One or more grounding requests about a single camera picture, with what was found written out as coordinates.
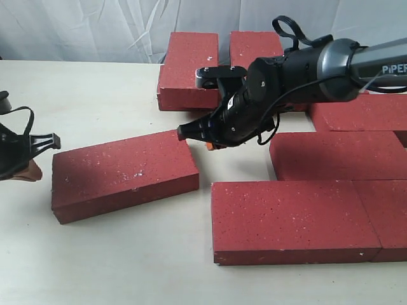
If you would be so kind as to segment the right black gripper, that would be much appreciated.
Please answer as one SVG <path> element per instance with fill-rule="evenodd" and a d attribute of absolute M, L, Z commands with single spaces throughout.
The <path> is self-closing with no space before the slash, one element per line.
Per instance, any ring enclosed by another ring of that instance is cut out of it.
<path fill-rule="evenodd" d="M 233 95 L 221 97 L 210 114 L 177 127 L 178 140 L 206 142 L 208 151 L 236 147 L 265 130 L 273 131 L 277 123 L 268 108 L 284 92 L 280 75 L 285 57 L 258 57 L 246 69 L 244 85 Z"/>

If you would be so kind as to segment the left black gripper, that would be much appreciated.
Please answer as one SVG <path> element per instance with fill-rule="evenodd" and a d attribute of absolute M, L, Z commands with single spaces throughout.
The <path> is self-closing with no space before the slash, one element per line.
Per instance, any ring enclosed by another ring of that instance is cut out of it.
<path fill-rule="evenodd" d="M 61 149 L 61 139 L 56 133 L 18 135 L 1 124 L 1 181 L 41 180 L 43 172 L 33 159 L 48 149 Z"/>

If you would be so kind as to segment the right grey Piper arm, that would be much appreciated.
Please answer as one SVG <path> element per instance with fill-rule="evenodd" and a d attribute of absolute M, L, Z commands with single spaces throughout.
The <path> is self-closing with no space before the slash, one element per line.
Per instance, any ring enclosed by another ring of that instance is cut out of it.
<path fill-rule="evenodd" d="M 202 67 L 196 85 L 217 89 L 221 102 L 211 113 L 177 128 L 179 140 L 215 149 L 237 147 L 263 132 L 274 135 L 280 115 L 297 104 L 349 102 L 363 89 L 406 91 L 406 40 L 362 46 L 351 39 L 324 37 L 304 49 L 258 57 L 249 67 Z"/>

